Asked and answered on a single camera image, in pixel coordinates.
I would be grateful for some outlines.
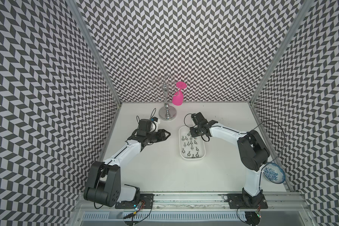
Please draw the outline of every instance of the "mounting plate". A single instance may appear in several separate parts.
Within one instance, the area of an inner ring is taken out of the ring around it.
[[[226,194],[227,196],[227,201],[228,204],[230,205],[230,209],[257,209],[259,205],[261,205],[261,209],[267,209],[267,202],[265,199],[265,196],[263,194],[262,195],[262,201],[258,204],[258,205],[254,205],[254,206],[244,206],[244,202],[242,200],[242,193],[235,193],[235,194]]]
[[[123,201],[121,203],[117,202],[116,209],[133,209],[134,211],[135,205],[137,205],[140,202],[140,200],[143,200],[145,202],[144,209],[152,209],[153,197],[154,197],[154,194],[141,193],[136,203],[128,202],[128,201]]]

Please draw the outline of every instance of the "ventilation grille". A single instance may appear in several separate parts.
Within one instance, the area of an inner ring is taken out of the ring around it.
[[[123,217],[131,211],[86,211],[83,221],[122,221]],[[147,212],[139,212],[134,221],[140,221],[148,215]],[[239,218],[246,221],[245,212],[238,211]],[[153,212],[145,221],[240,221],[235,211],[161,211]]]

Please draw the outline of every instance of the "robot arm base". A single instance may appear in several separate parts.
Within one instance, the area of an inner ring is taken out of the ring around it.
[[[230,193],[226,196],[230,209],[257,209],[259,206],[261,209],[268,208],[262,190],[256,196],[250,196],[244,189],[242,189],[242,193]]]

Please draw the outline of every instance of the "white tray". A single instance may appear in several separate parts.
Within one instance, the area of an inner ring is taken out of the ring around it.
[[[185,160],[200,160],[206,155],[205,143],[203,142],[200,136],[196,137],[196,139],[192,138],[192,140],[190,140],[191,135],[187,136],[189,132],[190,132],[190,128],[187,126],[182,126],[180,130],[178,131],[179,138],[180,138],[180,155]],[[199,149],[198,158],[195,157],[197,154],[196,147]]]

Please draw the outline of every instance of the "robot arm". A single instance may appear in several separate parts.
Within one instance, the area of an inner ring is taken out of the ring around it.
[[[240,158],[246,167],[246,181],[243,188],[243,202],[245,206],[257,205],[262,198],[260,179],[261,170],[267,163],[270,152],[259,133],[235,130],[221,125],[217,121],[207,121],[199,112],[192,114],[195,124],[190,128],[192,137],[206,135],[218,137],[239,147]]]
[[[103,162],[94,162],[85,184],[84,199],[112,207],[119,201],[139,202],[139,188],[121,185],[120,168],[126,167],[147,145],[166,140],[171,134],[158,129],[156,117],[141,119],[123,147]]]

